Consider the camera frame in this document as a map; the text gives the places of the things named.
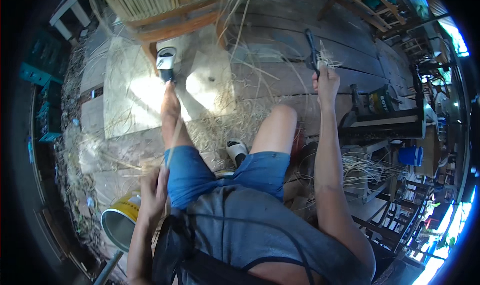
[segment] blue shorts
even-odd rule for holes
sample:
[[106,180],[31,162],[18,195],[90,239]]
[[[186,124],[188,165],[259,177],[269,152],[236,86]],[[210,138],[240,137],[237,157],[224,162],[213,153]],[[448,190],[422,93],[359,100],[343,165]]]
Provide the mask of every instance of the blue shorts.
[[[165,163],[169,156],[170,150],[166,150]],[[266,192],[283,203],[283,180],[289,163],[290,155],[284,152],[256,152],[247,155],[230,178],[217,180],[195,147],[177,146],[170,161],[168,178],[171,206],[185,209],[202,194],[227,185],[241,185]]]

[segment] person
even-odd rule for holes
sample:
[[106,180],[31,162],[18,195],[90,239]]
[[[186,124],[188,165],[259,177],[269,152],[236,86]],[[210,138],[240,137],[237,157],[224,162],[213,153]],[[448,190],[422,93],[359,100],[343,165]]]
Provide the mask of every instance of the person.
[[[165,162],[141,180],[141,207],[129,247],[131,284],[370,284],[375,258],[352,220],[343,192],[335,115],[337,73],[320,68],[321,126],[315,158],[316,229],[283,205],[283,180],[297,113],[276,105],[230,179],[217,180],[195,149],[174,84],[161,106]],[[167,195],[155,254],[151,240]]]

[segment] metal can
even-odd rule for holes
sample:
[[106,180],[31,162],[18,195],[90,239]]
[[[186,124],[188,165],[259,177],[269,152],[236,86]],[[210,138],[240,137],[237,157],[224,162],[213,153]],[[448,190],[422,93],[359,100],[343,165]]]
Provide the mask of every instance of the metal can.
[[131,191],[103,211],[100,218],[106,236],[125,253],[130,248],[140,203],[140,191]]

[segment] gray t-shirt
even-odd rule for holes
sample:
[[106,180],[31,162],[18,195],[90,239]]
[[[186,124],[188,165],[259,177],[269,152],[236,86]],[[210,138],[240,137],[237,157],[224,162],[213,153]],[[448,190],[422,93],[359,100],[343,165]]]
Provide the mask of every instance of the gray t-shirt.
[[[282,231],[256,223],[221,221],[205,214],[267,223],[291,234],[311,270],[329,284],[371,284],[365,266],[339,241],[315,229],[268,193],[243,186],[217,187],[191,202],[185,219],[195,229],[195,248],[240,269],[261,262],[302,265],[293,241]],[[185,272],[184,284],[195,284]]]

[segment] blue container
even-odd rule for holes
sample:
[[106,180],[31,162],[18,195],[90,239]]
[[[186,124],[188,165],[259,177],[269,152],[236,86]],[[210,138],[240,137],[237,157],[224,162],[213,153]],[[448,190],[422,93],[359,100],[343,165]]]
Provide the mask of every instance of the blue container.
[[416,145],[407,148],[400,148],[398,160],[406,165],[421,167],[423,162],[423,147]]

